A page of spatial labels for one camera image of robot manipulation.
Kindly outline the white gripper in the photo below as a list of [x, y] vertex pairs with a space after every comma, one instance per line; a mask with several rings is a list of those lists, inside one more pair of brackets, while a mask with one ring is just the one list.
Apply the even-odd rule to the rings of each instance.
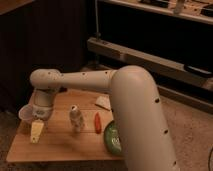
[[[39, 119], [49, 119], [53, 112], [55, 96], [55, 91], [36, 89], [34, 91], [32, 115]], [[36, 144], [39, 142], [43, 128], [44, 122], [42, 120], [32, 122], [30, 134], [31, 143]]]

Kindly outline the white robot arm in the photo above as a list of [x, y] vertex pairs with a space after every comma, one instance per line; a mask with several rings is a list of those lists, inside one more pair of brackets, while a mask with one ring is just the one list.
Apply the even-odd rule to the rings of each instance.
[[41, 119], [52, 114], [60, 88], [107, 93], [128, 171], [180, 171], [157, 85], [144, 68], [76, 73], [37, 69], [30, 82], [33, 115]]

